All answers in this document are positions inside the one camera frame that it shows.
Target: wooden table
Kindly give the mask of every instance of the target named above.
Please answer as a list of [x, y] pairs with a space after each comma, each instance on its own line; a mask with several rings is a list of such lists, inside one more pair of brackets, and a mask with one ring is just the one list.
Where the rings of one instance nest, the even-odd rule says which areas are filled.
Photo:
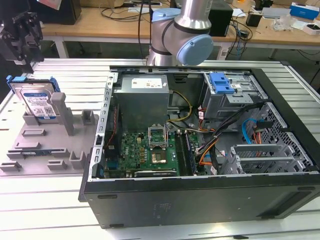
[[[248, 12], [251, 1], [244, 3], [234, 1], [233, 5]], [[115, 12], [122, 12], [124, 9], [116, 9]], [[113, 18], [123, 18], [134, 16], [138, 13], [122, 12], [112, 14]], [[143, 15], [141, 21], [141, 42], [149, 42], [148, 14]], [[238, 17], [240, 23], [245, 23], [246, 17]], [[320, 36], [310, 36], [301, 30], [274, 31], [271, 27], [272, 19], [261, 19], [258, 27], [251, 27], [252, 39], [248, 42], [250, 48], [270, 48], [270, 49], [299, 49], [299, 50], [320, 50]], [[82, 13], [75, 25], [45, 24], [42, 30], [44, 40], [54, 41], [60, 58], [68, 58], [65, 42], [98, 42], [98, 43], [138, 43], [138, 21], [120, 22], [101, 16], [98, 8], [82, 8]], [[218, 60], [225, 60], [229, 48], [236, 38], [236, 31], [230, 27], [226, 37], [213, 37], [214, 45], [220, 46]]]

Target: chip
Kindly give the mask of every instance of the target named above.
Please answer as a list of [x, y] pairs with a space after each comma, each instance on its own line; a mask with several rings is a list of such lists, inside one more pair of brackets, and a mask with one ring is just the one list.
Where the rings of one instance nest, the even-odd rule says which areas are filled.
[[151, 163], [152, 164], [166, 164], [167, 154], [165, 150], [154, 150], [151, 152]]

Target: floor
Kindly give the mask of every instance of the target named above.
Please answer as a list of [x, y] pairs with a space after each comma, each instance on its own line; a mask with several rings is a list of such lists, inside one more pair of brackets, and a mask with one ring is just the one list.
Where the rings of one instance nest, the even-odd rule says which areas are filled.
[[[94, 42], [68, 42], [67, 49], [70, 58], [112, 58], [112, 59], [139, 59], [140, 50], [138, 44], [124, 44], [124, 43], [101, 43], [102, 53], [99, 53], [100, 47], [98, 43]], [[42, 44], [42, 52], [45, 58], [57, 58], [58, 53], [54, 44], [50, 41], [44, 41]], [[147, 44], [142, 45], [143, 55], [147, 56], [149, 52], [149, 46]], [[210, 55], [210, 60], [217, 58], [219, 47], [213, 49]], [[267, 48], [248, 48], [241, 58], [244, 61], [271, 61], [269, 54], [271, 50]], [[307, 81], [310, 82], [317, 70], [320, 68], [320, 54], [316, 54], [316, 51], [305, 51], [304, 56], [306, 59], [296, 50], [280, 49], [274, 60], [275, 61], [287, 61], [295, 70]], [[230, 55], [228, 60], [237, 60], [237, 56]], [[9, 91], [8, 86], [5, 84], [5, 78], [7, 75], [19, 76], [21, 71], [19, 67], [15, 66], [13, 62], [6, 62], [2, 56], [0, 56], [0, 78], [3, 79], [0, 82], [0, 102], [6, 96]], [[313, 81], [312, 86], [315, 89], [320, 87], [320, 74], [317, 75]]]

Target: workbench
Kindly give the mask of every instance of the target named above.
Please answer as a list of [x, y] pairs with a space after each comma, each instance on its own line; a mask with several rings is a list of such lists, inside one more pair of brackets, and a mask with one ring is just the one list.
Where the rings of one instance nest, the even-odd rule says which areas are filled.
[[[113, 66], [143, 66], [141, 60], [46, 59], [34, 65], [26, 77], [54, 76], [66, 94], [66, 106], [73, 114], [84, 109], [100, 113], [106, 73]], [[290, 66], [278, 61], [206, 61], [202, 66], [260, 68], [313, 136], [320, 142], [320, 96]], [[25, 106], [10, 92], [0, 105], [0, 162], [8, 160], [7, 150], [20, 131]], [[42, 175], [0, 177], [0, 239], [99, 238], [103, 240], [252, 239], [318, 240], [320, 198], [280, 220], [223, 222], [176, 226], [101, 229], [88, 203], [78, 201], [82, 176]]]
[[[251, 7], [251, 1], [234, 1], [233, 5], [248, 12]], [[115, 9], [120, 13], [126, 8]], [[110, 15], [111, 10], [104, 12]], [[137, 12], [122, 12], [112, 14], [114, 18], [124, 18], [137, 15]], [[247, 17], [238, 17], [237, 21], [245, 24]], [[149, 43], [149, 23], [142, 19], [141, 21], [141, 42]], [[274, 31], [271, 24], [273, 19], [261, 19], [258, 27], [251, 27], [253, 32], [252, 39], [247, 43], [249, 48], [268, 48], [268, 49], [298, 49], [298, 50], [320, 50], [320, 36], [311, 36], [302, 30], [293, 29], [293, 31]], [[138, 21], [120, 22], [101, 16], [100, 10], [96, 7], [82, 8], [80, 18], [75, 25], [45, 24], [42, 29], [44, 40], [54, 41], [60, 58], [68, 58], [68, 51], [65, 42], [97, 42], [97, 43], [138, 43]], [[236, 38], [236, 31], [230, 27], [226, 37], [213, 37], [214, 45], [220, 47], [218, 60], [225, 60], [226, 53], [232, 46]]]

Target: light blue robot arm cap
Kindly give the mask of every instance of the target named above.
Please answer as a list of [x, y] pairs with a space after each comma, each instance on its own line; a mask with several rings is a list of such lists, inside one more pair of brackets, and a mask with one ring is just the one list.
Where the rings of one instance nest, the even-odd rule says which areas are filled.
[[187, 41], [178, 51], [176, 59], [184, 65], [196, 66], [203, 63], [213, 49], [212, 37], [202, 34]]
[[152, 22], [174, 19], [181, 13], [178, 8], [159, 8], [153, 12]]

